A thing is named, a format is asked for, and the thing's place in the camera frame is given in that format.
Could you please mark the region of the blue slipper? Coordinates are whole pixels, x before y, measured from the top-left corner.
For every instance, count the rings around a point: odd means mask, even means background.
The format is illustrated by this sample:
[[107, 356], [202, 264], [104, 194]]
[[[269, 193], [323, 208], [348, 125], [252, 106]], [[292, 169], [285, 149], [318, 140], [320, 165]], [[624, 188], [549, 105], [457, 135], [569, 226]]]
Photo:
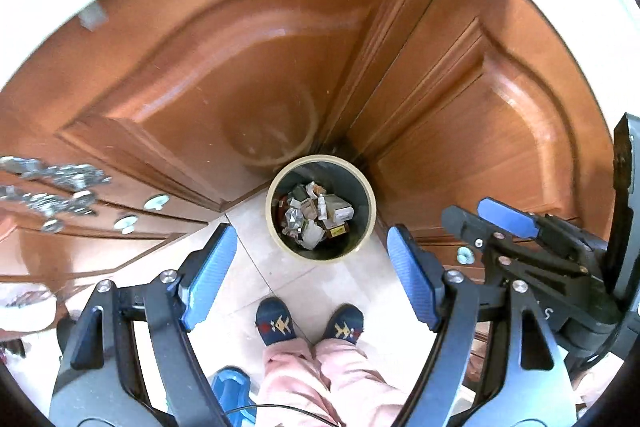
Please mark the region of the blue slipper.
[[269, 297], [259, 303], [255, 325], [267, 347], [296, 338], [291, 312], [277, 297]]
[[363, 332], [363, 324], [363, 313], [351, 303], [345, 303], [335, 310], [326, 323], [322, 339], [344, 340], [356, 345]]

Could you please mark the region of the right blue slipper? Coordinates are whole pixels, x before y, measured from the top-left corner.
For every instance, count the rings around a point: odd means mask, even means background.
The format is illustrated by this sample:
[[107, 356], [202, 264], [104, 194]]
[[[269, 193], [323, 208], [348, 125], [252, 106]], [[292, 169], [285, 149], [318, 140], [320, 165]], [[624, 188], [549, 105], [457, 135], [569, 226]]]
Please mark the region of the right blue slipper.
[[322, 339], [344, 340], [356, 345], [363, 332], [363, 324], [363, 313], [351, 303], [345, 303], [335, 310], [326, 323]]

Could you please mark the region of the left blue slipper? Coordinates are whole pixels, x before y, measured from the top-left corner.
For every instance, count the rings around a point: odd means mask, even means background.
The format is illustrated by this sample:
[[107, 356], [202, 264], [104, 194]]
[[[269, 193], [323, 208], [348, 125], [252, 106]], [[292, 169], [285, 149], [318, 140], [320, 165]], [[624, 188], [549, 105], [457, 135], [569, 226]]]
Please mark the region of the left blue slipper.
[[296, 338], [291, 312], [277, 297], [269, 297], [259, 303], [255, 325], [267, 347]]

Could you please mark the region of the beige rimmed trash bin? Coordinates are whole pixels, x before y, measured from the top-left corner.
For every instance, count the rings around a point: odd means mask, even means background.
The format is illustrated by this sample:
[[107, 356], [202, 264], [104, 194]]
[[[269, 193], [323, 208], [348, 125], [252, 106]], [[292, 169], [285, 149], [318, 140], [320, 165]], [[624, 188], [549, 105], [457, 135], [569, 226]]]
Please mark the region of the beige rimmed trash bin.
[[373, 232], [372, 186], [350, 162], [310, 155], [285, 166], [266, 199], [271, 238], [287, 253], [332, 262], [358, 251]]

